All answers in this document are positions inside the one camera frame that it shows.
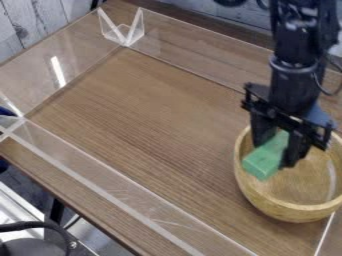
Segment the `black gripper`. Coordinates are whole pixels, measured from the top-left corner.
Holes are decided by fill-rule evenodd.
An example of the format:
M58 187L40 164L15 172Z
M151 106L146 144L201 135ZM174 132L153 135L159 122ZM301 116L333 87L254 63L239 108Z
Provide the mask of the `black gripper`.
M250 113L253 143L262 146L277 130L288 132L288 145L280 168L293 168L312 146L325 150L336 129L336 121L318 103L325 64L286 63L270 58L271 83L269 86L247 82L242 108Z

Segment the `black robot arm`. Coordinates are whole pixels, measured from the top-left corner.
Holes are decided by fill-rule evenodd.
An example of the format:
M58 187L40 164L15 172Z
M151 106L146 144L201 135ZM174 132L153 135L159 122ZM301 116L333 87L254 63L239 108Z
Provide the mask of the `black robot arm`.
M250 112L253 144L262 147L280 130L288 143L280 168L294 167L313 147L328 148L337 124L320 106L320 96L336 96L324 87L329 51L338 44L337 0L270 0L274 53L267 85L245 84L242 108Z

